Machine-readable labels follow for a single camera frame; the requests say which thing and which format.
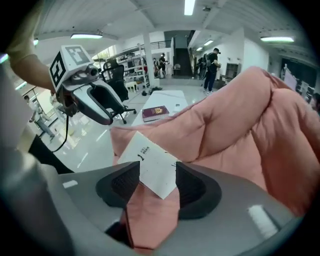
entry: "black office chair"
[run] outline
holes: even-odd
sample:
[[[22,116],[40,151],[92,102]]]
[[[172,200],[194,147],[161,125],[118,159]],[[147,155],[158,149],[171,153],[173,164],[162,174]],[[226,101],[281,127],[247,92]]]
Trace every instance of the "black office chair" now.
[[[123,65],[117,64],[112,66],[105,63],[103,65],[103,68],[104,70],[101,72],[103,81],[112,87],[115,93],[119,96],[121,102],[128,100],[128,90],[124,84],[125,67]],[[123,105],[123,111],[115,111],[111,113],[111,115],[112,117],[120,115],[123,123],[126,124],[127,121],[123,118],[122,113],[128,111],[133,111],[134,114],[137,113],[137,110],[135,108],[128,108],[128,106]]]

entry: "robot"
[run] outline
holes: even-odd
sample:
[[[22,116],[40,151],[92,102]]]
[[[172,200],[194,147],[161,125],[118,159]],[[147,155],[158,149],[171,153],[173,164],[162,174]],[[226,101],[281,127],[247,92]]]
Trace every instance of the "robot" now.
[[[50,74],[70,116],[79,110],[110,125],[112,115],[105,106],[122,107],[80,45],[62,46]],[[1,154],[7,162],[0,175],[0,194],[20,227],[42,248],[54,255],[138,255],[112,238],[112,230],[139,183],[140,162],[58,175],[30,154],[17,150]],[[155,256],[269,255],[300,223],[264,190],[227,173],[177,162],[176,185],[177,228]]]

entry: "pink comforter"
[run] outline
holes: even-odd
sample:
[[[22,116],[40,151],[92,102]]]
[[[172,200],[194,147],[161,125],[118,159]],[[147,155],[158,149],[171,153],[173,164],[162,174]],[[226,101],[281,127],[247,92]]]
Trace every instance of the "pink comforter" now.
[[[183,162],[248,179],[302,215],[320,184],[320,119],[300,95],[251,67],[174,116],[113,127],[115,156],[136,131]],[[155,249],[174,230],[179,192],[165,200],[140,184],[127,205],[135,248]]]

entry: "floor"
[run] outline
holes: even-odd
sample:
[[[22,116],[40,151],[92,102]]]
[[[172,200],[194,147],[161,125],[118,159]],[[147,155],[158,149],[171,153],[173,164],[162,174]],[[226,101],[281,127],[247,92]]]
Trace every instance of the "floor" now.
[[[163,90],[181,90],[184,93],[189,105],[201,101],[206,97],[203,87],[190,85],[161,85]],[[147,96],[141,95],[142,91],[129,92],[129,100],[124,104],[129,108],[135,108],[137,112],[141,111]],[[113,149],[110,138],[110,128],[112,126],[131,126],[136,115],[133,112],[127,112],[125,119],[127,124],[117,118],[110,126],[101,125],[82,113],[77,113],[70,118],[69,136],[64,146],[54,154],[72,171],[86,172],[111,166],[113,163]],[[56,150],[64,141],[66,130],[65,124],[59,120],[55,121],[50,129],[56,134],[50,141],[49,136],[44,134],[41,138],[50,150]]]

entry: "black pants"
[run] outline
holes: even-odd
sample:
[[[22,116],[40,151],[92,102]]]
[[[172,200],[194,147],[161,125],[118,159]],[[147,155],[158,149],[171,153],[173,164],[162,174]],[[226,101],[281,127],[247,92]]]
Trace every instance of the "black pants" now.
[[[47,146],[42,142],[41,138],[36,135],[29,153],[33,155],[41,164],[53,166],[58,174],[72,174],[73,171],[67,168]]]
[[[209,84],[208,91],[212,91],[212,87],[214,86],[214,82],[216,80],[216,75],[217,73],[211,73],[211,71],[207,70],[203,87],[204,89],[207,89]]]

